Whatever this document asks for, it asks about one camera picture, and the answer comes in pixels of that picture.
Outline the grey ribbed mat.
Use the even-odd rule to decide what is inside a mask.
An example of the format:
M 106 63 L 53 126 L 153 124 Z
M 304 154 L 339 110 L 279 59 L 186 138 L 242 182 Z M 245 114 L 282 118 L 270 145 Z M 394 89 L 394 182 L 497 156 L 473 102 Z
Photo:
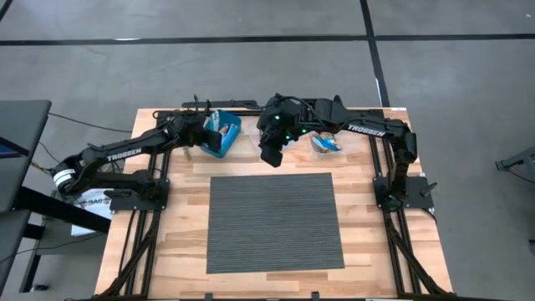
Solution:
M 304 271 L 344 266 L 331 174 L 211 179 L 208 273 Z

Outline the teal plastic container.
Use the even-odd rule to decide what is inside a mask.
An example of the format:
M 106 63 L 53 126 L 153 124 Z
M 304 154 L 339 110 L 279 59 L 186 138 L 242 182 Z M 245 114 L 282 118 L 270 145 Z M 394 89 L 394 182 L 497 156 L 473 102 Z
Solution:
M 232 144 L 236 140 L 236 138 L 239 136 L 241 132 L 241 125 L 242 120 L 239 116 L 231 114 L 224 110 L 218 110 L 220 114 L 220 129 L 224 125 L 230 125 L 230 129 L 228 132 L 228 135 L 225 139 L 222 139 L 222 146 L 219 151 L 213 151 L 207 147 L 207 145 L 204 145 L 201 147 L 201 149 L 206 152 L 207 154 L 210 154 L 212 156 L 215 156 L 217 158 L 223 158 L 226 156 L 227 152 L 230 150 Z M 212 129 L 212 122 L 211 122 L 211 116 L 206 122 L 204 128 L 206 130 L 213 130 Z

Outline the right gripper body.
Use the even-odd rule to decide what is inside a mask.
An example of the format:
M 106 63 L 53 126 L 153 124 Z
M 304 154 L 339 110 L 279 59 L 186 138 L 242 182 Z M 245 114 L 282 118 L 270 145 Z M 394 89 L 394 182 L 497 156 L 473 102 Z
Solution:
M 260 145 L 286 145 L 312 131 L 312 100 L 275 94 L 257 122 Z

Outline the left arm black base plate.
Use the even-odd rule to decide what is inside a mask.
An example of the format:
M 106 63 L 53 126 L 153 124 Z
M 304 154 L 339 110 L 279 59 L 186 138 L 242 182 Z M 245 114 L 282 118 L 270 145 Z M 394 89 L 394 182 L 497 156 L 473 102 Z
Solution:
M 166 209 L 170 181 L 155 179 L 129 188 L 104 191 L 110 198 L 111 211 L 161 211 Z

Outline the grey lower desk shelf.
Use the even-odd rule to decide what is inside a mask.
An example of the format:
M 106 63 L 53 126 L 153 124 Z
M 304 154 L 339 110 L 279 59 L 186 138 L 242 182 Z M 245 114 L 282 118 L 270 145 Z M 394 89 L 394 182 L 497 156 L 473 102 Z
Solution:
M 30 216 L 30 211 L 26 210 L 0 213 L 0 295 L 8 280 L 13 259 Z

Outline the white printed paper sheet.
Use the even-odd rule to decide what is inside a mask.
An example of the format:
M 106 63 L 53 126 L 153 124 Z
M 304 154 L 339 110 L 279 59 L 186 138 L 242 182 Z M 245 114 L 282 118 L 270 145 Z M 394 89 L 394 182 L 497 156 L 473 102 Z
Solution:
M 110 220 L 112 218 L 112 211 L 110 210 L 111 199 L 104 192 L 104 188 L 87 190 L 74 201 L 74 205 Z M 72 237 L 81 237 L 93 233 L 94 230 L 75 225 L 71 227 L 70 231 Z

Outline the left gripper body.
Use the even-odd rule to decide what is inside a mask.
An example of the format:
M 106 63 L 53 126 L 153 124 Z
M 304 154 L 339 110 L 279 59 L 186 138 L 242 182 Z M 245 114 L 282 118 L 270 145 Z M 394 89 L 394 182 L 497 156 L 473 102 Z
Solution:
M 178 113 L 173 117 L 169 127 L 169 136 L 173 146 L 194 146 L 208 143 L 208 134 L 204 128 L 206 116 L 198 113 Z

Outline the grey stand base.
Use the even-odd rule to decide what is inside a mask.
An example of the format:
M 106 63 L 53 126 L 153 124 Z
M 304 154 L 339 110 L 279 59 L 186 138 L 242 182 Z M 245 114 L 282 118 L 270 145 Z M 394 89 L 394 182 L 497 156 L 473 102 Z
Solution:
M 508 171 L 513 166 L 525 165 L 535 172 L 535 147 L 523 150 L 507 159 L 496 161 L 495 164 L 499 171 Z

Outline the blue orange granola bar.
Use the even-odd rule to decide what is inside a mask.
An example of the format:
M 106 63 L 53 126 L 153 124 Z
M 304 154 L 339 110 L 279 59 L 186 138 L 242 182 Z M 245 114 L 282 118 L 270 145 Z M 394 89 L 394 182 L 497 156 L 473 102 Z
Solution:
M 319 152 L 319 153 L 329 153 L 329 152 L 337 152 L 341 151 L 342 147 L 339 145 L 339 143 L 334 145 L 326 145 L 321 140 L 321 134 L 315 134 L 311 136 L 312 146 L 313 148 Z

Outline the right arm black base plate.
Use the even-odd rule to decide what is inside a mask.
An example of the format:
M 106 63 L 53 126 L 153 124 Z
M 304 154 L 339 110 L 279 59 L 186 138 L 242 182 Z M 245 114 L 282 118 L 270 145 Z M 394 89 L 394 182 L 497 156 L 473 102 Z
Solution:
M 406 184 L 408 197 L 404 199 L 404 201 L 393 202 L 389 197 L 387 178 L 374 178 L 373 186 L 377 206 L 382 210 L 386 210 L 387 212 L 396 212 L 401 207 L 418 209 L 431 209 L 434 207 L 434 202 L 431 195 L 428 197 L 422 197 L 420 195 L 420 190 L 430 185 L 426 177 L 410 176 L 407 179 Z

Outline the grey desk top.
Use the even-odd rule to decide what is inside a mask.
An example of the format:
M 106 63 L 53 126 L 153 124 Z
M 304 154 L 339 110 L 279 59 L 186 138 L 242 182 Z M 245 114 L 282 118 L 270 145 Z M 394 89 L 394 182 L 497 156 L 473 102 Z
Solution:
M 43 133 L 51 101 L 0 100 L 0 149 L 7 140 L 26 155 L 0 157 L 0 213 L 11 211 Z

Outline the black desk beam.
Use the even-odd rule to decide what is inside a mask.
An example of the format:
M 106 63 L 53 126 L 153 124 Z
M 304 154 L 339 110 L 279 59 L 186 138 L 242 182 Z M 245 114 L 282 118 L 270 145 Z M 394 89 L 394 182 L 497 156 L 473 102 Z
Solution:
M 108 233 L 110 220 L 95 213 L 62 202 L 41 192 L 22 186 L 14 198 L 13 210 L 29 210 L 38 214 L 53 217 L 75 226 L 96 232 Z

